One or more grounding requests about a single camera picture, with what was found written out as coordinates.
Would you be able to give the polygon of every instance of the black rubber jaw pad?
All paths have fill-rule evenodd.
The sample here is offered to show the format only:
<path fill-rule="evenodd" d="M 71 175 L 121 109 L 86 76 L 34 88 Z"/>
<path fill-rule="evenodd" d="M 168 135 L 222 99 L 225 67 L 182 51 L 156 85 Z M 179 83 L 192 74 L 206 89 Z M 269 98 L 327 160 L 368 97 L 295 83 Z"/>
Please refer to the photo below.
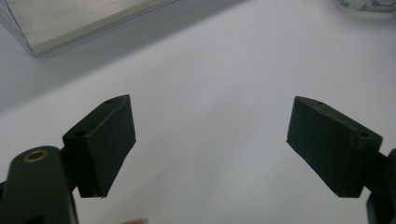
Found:
<path fill-rule="evenodd" d="M 81 197 L 106 197 L 135 142 L 129 95 L 96 107 L 64 135 Z"/>
<path fill-rule="evenodd" d="M 297 96 L 287 142 L 335 194 L 358 198 L 362 168 L 382 137 L 322 102 Z"/>

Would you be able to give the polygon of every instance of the white surface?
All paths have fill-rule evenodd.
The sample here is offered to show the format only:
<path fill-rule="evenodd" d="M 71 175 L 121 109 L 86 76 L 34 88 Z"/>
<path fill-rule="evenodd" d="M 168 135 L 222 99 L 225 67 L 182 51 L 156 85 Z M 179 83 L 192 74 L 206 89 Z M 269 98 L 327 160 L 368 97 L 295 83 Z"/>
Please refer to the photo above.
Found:
<path fill-rule="evenodd" d="M 396 147 L 396 20 L 332 1 L 179 0 L 64 52 L 28 56 L 0 28 L 0 179 L 26 149 L 131 94 L 137 143 L 81 224 L 367 223 L 286 144 L 295 95 Z"/>

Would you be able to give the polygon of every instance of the small hole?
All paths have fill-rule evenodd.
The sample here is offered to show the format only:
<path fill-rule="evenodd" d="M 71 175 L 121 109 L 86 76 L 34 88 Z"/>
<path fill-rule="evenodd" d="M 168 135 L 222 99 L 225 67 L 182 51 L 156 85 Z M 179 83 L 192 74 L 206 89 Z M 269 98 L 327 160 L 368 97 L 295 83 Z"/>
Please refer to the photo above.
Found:
<path fill-rule="evenodd" d="M 41 161 L 49 155 L 47 150 L 36 150 L 26 155 L 23 160 L 25 162 Z"/>
<path fill-rule="evenodd" d="M 76 133 L 75 133 L 75 136 L 76 136 L 76 137 L 81 137 L 81 136 L 84 136 L 86 133 L 87 133 L 87 132 L 85 132 L 85 131 L 79 131 L 79 132 L 76 132 Z"/>
<path fill-rule="evenodd" d="M 46 218 L 44 216 L 35 216 L 29 218 L 24 224 L 44 224 Z"/>
<path fill-rule="evenodd" d="M 29 155 L 27 158 L 28 158 L 29 160 L 37 160 L 38 158 L 41 158 L 41 157 L 43 157 L 43 156 L 44 156 L 44 152 L 39 151 L 39 152 L 37 152 L 37 153 L 34 153 L 34 154 Z"/>

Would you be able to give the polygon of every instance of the blurry object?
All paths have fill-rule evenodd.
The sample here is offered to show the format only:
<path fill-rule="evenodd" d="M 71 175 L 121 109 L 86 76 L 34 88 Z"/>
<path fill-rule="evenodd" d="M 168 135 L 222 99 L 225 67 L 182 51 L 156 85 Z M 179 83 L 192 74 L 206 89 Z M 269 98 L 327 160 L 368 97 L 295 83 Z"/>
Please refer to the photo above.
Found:
<path fill-rule="evenodd" d="M 172 1 L 0 0 L 0 23 L 39 55 Z"/>
<path fill-rule="evenodd" d="M 366 16 L 391 17 L 396 11 L 396 0 L 335 0 L 347 11 Z"/>

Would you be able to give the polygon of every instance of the white table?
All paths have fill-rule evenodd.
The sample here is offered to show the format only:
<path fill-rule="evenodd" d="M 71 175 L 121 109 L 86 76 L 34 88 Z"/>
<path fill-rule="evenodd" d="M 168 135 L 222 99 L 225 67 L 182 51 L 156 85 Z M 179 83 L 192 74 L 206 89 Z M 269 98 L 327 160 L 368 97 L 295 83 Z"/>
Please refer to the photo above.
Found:
<path fill-rule="evenodd" d="M 295 95 L 325 102 L 396 147 L 396 20 L 332 1 L 179 0 L 73 48 L 29 56 L 0 28 L 0 179 L 32 147 L 131 94 L 137 143 L 81 224 L 367 223 L 286 144 Z"/>

